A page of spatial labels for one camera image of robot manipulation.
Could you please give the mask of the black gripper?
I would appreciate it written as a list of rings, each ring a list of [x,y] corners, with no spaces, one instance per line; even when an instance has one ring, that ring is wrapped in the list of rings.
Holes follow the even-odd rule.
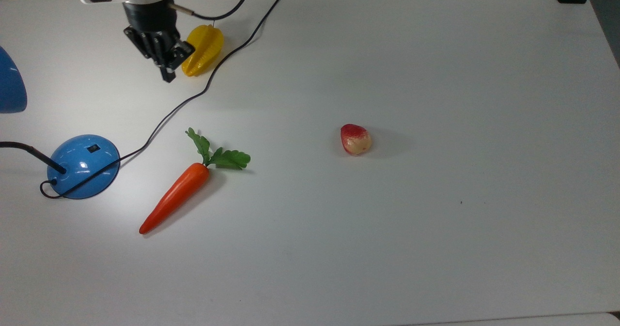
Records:
[[[177,68],[195,52],[188,42],[177,42],[180,38],[177,13],[169,4],[173,0],[122,4],[130,24],[124,34],[144,58],[153,60],[166,83],[176,78]]]

